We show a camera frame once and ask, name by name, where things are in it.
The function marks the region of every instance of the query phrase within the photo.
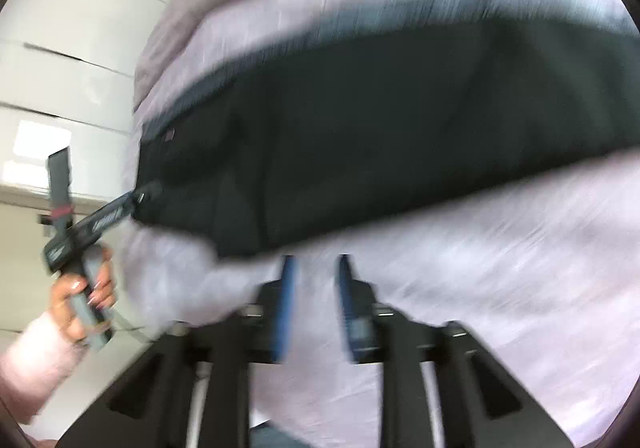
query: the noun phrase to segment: person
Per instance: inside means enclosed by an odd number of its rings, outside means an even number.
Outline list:
[[[111,251],[103,248],[103,263],[90,297],[91,305],[105,309],[115,303]],[[68,298],[86,287],[76,274],[60,276],[51,287],[49,309],[34,320],[0,356],[0,399],[14,419],[29,424],[53,392],[82,360],[86,332],[68,304]],[[56,441],[31,442],[52,448]]]

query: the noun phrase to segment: fuzzy pink sweater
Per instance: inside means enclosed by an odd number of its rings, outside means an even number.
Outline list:
[[[29,424],[76,368],[85,348],[67,340],[48,312],[0,356],[0,398],[14,419]],[[40,448],[53,446],[42,441]]]

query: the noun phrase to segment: pink fabric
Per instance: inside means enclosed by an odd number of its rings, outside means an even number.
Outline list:
[[[0,397],[17,422],[31,422],[84,351],[62,335],[48,312],[27,327],[0,356]],[[39,446],[52,445],[44,441]]]

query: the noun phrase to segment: pink sleeve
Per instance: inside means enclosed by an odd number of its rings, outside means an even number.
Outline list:
[[[31,322],[0,357],[0,397],[17,422],[30,423],[84,350],[62,335],[48,312]]]

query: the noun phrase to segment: human hand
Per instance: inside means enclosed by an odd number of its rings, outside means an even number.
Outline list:
[[[105,309],[115,304],[115,282],[111,277],[111,250],[102,248],[102,265],[98,272],[97,284],[91,293],[89,304]],[[82,322],[76,317],[68,298],[81,293],[86,287],[86,280],[77,274],[60,276],[51,287],[49,313],[66,338],[77,342],[86,336]]]

